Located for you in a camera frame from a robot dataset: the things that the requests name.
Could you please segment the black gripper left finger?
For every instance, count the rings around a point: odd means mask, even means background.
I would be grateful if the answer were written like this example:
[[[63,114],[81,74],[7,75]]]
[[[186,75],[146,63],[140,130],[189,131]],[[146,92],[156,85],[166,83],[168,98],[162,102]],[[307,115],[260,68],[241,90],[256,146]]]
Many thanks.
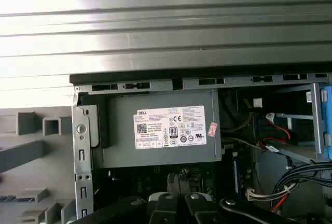
[[[126,197],[79,220],[78,223],[178,223],[179,197],[172,193],[154,193],[146,202]]]

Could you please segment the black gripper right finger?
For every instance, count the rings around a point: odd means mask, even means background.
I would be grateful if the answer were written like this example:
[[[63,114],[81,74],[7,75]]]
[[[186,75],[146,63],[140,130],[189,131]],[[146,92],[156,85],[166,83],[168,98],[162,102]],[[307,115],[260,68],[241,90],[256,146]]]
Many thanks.
[[[184,199],[196,223],[295,223],[243,200],[224,198],[215,203],[203,193],[188,194]]]

